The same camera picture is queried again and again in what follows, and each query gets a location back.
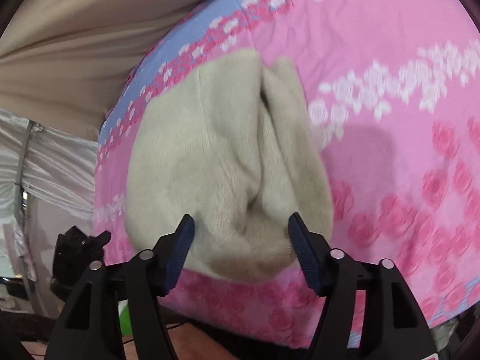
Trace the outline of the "cream knitted sweater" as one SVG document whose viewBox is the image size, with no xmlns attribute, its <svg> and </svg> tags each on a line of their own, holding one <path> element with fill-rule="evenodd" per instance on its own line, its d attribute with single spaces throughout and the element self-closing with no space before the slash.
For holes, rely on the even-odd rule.
<svg viewBox="0 0 480 360">
<path fill-rule="evenodd" d="M 334 205 L 288 58 L 240 49 L 194 69 L 146 108 L 128 165 L 124 225 L 137 250 L 195 222 L 185 267 L 267 281 L 295 261 L 288 219 L 330 237 Z"/>
</svg>

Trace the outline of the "white satin curtain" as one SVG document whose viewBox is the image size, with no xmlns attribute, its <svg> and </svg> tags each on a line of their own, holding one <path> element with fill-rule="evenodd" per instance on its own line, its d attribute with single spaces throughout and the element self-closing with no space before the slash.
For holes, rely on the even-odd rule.
<svg viewBox="0 0 480 360">
<path fill-rule="evenodd" d="M 51 318 L 57 237 L 92 232 L 97 145 L 1 111 L 1 275 L 33 281 L 28 311 Z"/>
</svg>

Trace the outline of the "beige fabric headboard cover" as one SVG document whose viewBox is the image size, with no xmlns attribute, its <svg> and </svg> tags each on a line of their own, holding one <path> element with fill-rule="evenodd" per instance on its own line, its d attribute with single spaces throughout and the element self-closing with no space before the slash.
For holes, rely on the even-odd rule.
<svg viewBox="0 0 480 360">
<path fill-rule="evenodd" d="M 128 74 L 202 0 L 1 0 L 1 107 L 95 140 Z"/>
</svg>

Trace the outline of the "pink blue floral bedsheet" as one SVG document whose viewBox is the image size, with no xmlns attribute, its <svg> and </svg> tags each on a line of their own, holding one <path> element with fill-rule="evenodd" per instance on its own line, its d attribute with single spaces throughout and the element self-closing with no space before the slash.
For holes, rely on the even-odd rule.
<svg viewBox="0 0 480 360">
<path fill-rule="evenodd" d="M 291 58 L 332 184 L 334 246 L 390 258 L 431 326 L 479 300 L 479 31 L 458 0 L 211 0 L 133 70 L 99 136 L 94 231 L 134 250 L 125 187 L 148 101 L 241 48 Z"/>
</svg>

